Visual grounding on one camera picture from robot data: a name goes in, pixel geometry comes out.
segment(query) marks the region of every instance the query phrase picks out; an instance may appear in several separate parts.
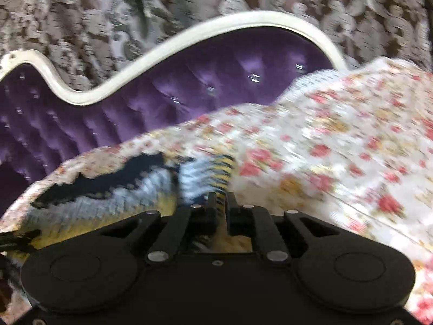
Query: purple tufted headboard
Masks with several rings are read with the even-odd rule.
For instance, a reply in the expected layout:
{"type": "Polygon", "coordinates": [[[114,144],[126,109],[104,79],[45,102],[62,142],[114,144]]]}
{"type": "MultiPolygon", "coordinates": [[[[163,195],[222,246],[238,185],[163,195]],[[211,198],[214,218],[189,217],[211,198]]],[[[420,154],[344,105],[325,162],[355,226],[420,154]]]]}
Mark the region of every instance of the purple tufted headboard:
{"type": "Polygon", "coordinates": [[[0,82],[0,213],[62,161],[98,146],[238,103],[269,104],[293,79],[332,68],[311,41],[286,29],[222,34],[169,57],[88,106],[59,99],[29,64],[0,82]]]}

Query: floral bedspread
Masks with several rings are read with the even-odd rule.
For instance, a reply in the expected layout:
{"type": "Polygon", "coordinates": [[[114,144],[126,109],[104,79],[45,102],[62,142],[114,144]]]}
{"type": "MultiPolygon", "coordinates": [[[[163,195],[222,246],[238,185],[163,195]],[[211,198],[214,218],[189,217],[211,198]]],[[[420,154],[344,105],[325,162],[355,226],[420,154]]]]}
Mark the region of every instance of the floral bedspread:
{"type": "MultiPolygon", "coordinates": [[[[233,155],[240,204],[298,209],[405,253],[416,285],[406,305],[433,321],[433,74],[402,60],[372,64],[320,86],[288,89],[272,106],[243,104],[66,161],[6,212],[19,228],[42,191],[118,170],[142,152],[233,155]]],[[[218,236],[215,251],[248,249],[218,236]]]]}

